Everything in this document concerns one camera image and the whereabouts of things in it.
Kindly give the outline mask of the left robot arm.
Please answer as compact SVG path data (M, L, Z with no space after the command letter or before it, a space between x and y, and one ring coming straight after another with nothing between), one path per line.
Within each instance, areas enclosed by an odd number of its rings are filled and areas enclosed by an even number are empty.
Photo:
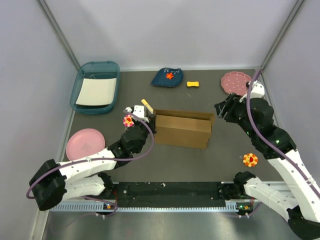
M113 182L106 171L123 167L136 159L147 137L156 133L155 121L135 122L110 146L93 155L68 162L45 161L29 181L26 197L41 211L78 197L109 198Z

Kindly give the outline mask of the brown cardboard box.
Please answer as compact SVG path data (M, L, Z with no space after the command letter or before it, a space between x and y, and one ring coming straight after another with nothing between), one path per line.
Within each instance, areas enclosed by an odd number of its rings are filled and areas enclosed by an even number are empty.
M176 147L206 149L212 135L215 115L211 112L154 110L155 143Z

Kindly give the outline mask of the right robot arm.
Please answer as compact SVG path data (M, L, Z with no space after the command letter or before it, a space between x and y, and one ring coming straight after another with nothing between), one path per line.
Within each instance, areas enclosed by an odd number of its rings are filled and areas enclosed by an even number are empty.
M306 169L295 142L282 128L274 124L274 109L263 98L247 101L230 94L215 104L219 118L239 125L252 145L276 169L292 197L263 183L254 174L238 172L233 180L233 192L239 198L253 197L278 213L302 240L320 237L320 188Z

